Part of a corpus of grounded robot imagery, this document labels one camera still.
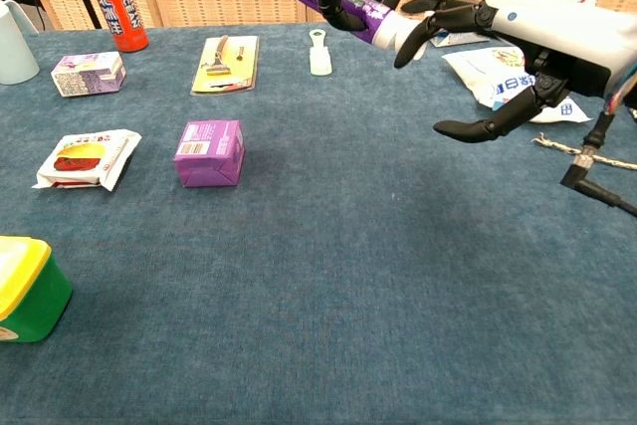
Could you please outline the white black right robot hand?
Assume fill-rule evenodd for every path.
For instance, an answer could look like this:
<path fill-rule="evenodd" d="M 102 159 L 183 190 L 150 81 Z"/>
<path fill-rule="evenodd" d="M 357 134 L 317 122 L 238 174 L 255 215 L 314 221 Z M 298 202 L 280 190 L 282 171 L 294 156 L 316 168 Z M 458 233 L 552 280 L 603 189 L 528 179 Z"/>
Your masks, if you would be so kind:
<path fill-rule="evenodd" d="M 606 115 L 636 106 L 636 16 L 568 0 L 410 0 L 408 14 L 425 13 L 401 45 L 400 69 L 438 32 L 477 33 L 524 54 L 534 83 L 491 117 L 473 123 L 443 120 L 437 132 L 467 143 L 495 140 L 556 107 L 575 92 L 606 100 Z"/>

